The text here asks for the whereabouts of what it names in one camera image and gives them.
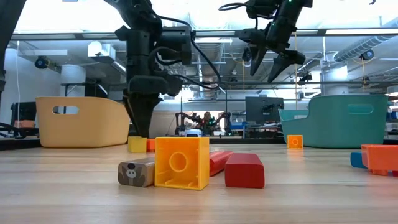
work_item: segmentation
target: yellow lego block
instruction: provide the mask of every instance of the yellow lego block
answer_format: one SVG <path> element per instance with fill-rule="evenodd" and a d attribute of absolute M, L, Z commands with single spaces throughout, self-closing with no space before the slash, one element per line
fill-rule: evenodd
<path fill-rule="evenodd" d="M 287 149 L 304 149 L 304 141 L 302 135 L 288 135 Z"/>
<path fill-rule="evenodd" d="M 156 138 L 155 186 L 202 190 L 209 184 L 209 138 Z"/>
<path fill-rule="evenodd" d="M 130 152 L 147 152 L 147 138 L 129 136 L 128 142 Z"/>

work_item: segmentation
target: teal basket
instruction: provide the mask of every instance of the teal basket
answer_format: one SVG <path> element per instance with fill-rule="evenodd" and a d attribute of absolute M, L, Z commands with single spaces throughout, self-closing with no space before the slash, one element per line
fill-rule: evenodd
<path fill-rule="evenodd" d="M 309 147 L 354 149 L 383 144 L 387 100 L 384 95 L 319 96 L 310 101 L 309 110 L 279 110 L 285 141 L 288 135 L 298 134 Z"/>

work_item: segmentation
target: lego brick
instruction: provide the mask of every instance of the lego brick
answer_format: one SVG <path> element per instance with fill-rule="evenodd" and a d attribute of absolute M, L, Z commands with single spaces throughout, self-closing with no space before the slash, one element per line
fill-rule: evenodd
<path fill-rule="evenodd" d="M 147 152 L 147 138 L 129 136 L 128 143 L 130 152 Z"/>
<path fill-rule="evenodd" d="M 373 174 L 385 175 L 388 171 L 398 171 L 398 146 L 362 145 L 362 163 Z"/>
<path fill-rule="evenodd" d="M 350 160 L 351 160 L 351 166 L 356 167 L 356 168 L 367 169 L 367 167 L 364 166 L 362 163 L 362 153 L 361 152 L 352 152 L 351 156 L 350 156 Z"/>
<path fill-rule="evenodd" d="M 121 162 L 118 181 L 122 185 L 147 187 L 154 184 L 155 158 L 148 157 Z"/>
<path fill-rule="evenodd" d="M 302 135 L 288 135 L 287 149 L 304 149 L 304 141 Z"/>
<path fill-rule="evenodd" d="M 232 153 L 232 151 L 216 151 L 210 153 L 210 177 L 224 170 L 226 161 Z"/>
<path fill-rule="evenodd" d="M 155 186 L 202 190 L 209 183 L 209 138 L 156 138 Z"/>
<path fill-rule="evenodd" d="M 256 154 L 234 153 L 225 164 L 227 187 L 263 188 L 264 166 Z"/>
<path fill-rule="evenodd" d="M 155 152 L 155 139 L 147 139 L 147 152 Z"/>

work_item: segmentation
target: blue block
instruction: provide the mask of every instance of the blue block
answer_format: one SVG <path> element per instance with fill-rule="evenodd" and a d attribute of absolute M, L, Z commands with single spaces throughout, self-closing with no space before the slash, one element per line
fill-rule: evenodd
<path fill-rule="evenodd" d="M 364 168 L 367 169 L 366 166 L 362 163 L 362 154 L 361 152 L 352 152 L 351 153 L 351 166 L 357 168 Z"/>

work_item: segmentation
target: yellow basket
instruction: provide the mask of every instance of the yellow basket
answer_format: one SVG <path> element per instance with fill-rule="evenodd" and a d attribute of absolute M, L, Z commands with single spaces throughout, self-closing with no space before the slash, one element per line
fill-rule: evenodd
<path fill-rule="evenodd" d="M 56 114 L 56 106 L 76 106 L 77 114 Z M 36 98 L 43 147 L 105 147 L 127 141 L 130 118 L 124 105 L 97 97 Z"/>

